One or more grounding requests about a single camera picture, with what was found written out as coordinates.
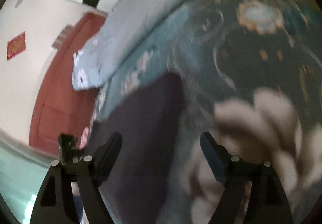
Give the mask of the dark grey fleece garment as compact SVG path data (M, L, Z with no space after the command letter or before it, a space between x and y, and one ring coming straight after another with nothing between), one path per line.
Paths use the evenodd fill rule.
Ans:
M122 135L120 153L99 188L115 223L156 222L167 197L184 107L181 77L165 73L131 94L106 120L94 123L89 155L113 133Z

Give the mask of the red wooden door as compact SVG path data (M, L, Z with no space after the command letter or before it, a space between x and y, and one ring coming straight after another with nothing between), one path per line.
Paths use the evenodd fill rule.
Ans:
M57 158L61 133L80 137L90 124L97 89L75 91L72 86L73 55L96 34L105 17L86 13L72 27L53 58L34 106L29 146Z

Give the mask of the light blue daisy quilt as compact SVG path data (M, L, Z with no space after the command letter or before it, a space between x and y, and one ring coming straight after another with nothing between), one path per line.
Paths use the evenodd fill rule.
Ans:
M74 54L74 90L102 86L132 48L183 0L119 0L100 30Z

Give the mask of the teal floral bed blanket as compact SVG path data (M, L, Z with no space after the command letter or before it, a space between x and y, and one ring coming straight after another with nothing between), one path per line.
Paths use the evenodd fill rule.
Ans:
M208 223L224 192L203 132L245 162L270 161L293 223L321 195L321 9L315 0L185 0L129 53L97 102L102 122L165 73L185 107L155 223Z

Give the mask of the red square wall decoration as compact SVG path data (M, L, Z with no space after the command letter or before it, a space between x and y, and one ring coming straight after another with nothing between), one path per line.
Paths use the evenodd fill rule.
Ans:
M7 43L7 60L26 50L26 33L22 32Z

